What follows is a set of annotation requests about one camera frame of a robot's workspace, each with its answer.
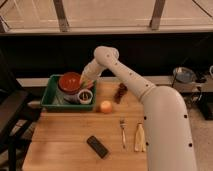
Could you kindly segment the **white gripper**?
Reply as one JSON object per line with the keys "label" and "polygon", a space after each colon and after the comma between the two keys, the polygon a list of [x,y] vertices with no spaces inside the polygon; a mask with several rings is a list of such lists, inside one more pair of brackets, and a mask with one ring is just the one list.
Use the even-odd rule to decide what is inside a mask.
{"label": "white gripper", "polygon": [[84,67],[79,83],[82,85],[85,84],[87,80],[90,80],[87,88],[91,89],[95,86],[97,79],[104,70],[105,67],[100,65],[96,60],[92,60]]}

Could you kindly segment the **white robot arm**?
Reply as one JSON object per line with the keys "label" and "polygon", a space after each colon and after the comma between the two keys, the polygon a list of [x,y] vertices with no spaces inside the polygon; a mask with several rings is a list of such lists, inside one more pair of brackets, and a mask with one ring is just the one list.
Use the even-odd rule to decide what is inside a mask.
{"label": "white robot arm", "polygon": [[116,48],[98,46],[81,81],[93,81],[109,69],[143,104],[148,171],[197,171],[187,107],[180,93],[156,86],[122,64]]}

